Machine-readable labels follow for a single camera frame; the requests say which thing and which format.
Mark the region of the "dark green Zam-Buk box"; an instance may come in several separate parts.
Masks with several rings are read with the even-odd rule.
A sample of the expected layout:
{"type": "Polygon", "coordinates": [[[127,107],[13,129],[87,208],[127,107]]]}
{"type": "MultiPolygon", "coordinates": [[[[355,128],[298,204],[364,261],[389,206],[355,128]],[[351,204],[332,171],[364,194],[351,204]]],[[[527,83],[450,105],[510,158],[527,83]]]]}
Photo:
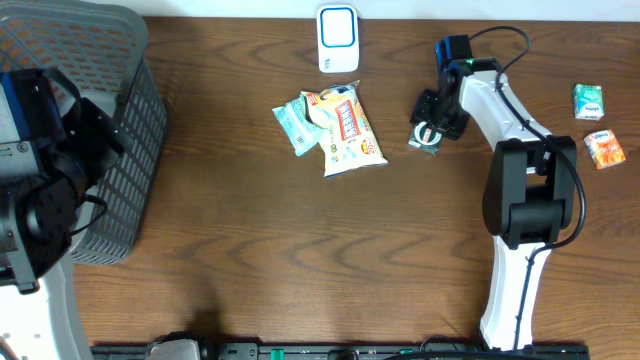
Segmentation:
{"type": "Polygon", "coordinates": [[[410,146],[432,155],[439,152],[441,142],[442,134],[430,129],[426,122],[416,124],[408,140],[410,146]]]}

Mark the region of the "yellow snack bag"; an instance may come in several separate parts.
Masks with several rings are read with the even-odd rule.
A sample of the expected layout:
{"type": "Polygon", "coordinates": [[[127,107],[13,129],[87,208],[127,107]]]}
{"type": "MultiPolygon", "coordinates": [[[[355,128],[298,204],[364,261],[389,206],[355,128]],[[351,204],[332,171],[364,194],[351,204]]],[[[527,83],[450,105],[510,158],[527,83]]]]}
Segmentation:
{"type": "Polygon", "coordinates": [[[334,85],[320,93],[302,91],[311,122],[327,131],[320,140],[324,177],[388,163],[359,101],[360,81],[334,85]]]}

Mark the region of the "teal tissue pack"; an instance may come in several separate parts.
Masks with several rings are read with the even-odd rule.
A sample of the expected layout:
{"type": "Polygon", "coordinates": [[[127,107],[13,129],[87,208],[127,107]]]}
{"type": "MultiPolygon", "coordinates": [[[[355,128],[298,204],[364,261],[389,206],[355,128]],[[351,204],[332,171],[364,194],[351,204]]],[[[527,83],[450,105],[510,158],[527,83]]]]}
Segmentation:
{"type": "Polygon", "coordinates": [[[598,121],[604,116],[603,93],[599,85],[576,84],[573,102],[577,120],[598,121]]]}

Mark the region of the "light green wipes packet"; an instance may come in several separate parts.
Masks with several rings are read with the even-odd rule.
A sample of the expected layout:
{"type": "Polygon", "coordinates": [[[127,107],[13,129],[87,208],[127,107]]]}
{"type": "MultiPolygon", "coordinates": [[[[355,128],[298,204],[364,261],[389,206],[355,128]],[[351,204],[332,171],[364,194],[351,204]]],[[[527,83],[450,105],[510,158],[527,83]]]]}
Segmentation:
{"type": "Polygon", "coordinates": [[[297,156],[304,155],[325,135],[325,130],[307,117],[307,102],[304,95],[283,106],[273,108],[272,112],[289,138],[297,156]]]}

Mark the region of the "orange tissue pack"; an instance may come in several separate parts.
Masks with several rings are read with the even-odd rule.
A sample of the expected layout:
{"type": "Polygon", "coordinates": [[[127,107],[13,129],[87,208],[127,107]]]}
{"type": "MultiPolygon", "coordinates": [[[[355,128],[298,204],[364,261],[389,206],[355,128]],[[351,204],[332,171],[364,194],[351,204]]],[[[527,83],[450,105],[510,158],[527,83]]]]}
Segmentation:
{"type": "Polygon", "coordinates": [[[626,160],[616,136],[609,129],[587,135],[584,142],[597,169],[619,165],[626,160]]]}

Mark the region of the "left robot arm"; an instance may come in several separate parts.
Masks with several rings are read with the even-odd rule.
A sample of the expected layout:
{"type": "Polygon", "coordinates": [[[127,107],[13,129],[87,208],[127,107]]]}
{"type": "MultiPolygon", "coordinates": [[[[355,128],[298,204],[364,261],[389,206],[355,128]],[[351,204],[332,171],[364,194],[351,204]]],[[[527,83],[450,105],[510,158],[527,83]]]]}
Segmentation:
{"type": "Polygon", "coordinates": [[[1,356],[90,359],[70,258],[79,209],[131,138],[56,68],[1,75],[1,356]]]}

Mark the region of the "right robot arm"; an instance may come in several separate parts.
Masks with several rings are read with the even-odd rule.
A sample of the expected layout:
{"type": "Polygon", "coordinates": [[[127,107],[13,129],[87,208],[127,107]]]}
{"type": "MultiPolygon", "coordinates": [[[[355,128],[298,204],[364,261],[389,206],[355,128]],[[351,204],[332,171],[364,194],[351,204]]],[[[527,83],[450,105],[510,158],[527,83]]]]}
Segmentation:
{"type": "Polygon", "coordinates": [[[532,318],[551,252],[573,219],[582,228],[584,188],[576,144],[555,136],[521,104],[504,66],[473,55],[471,36],[451,35],[435,46],[439,86],[418,98],[411,122],[425,133],[459,139],[474,121],[493,151],[482,199],[494,260],[489,298],[480,321],[491,350],[520,352],[533,344],[532,318]]]}

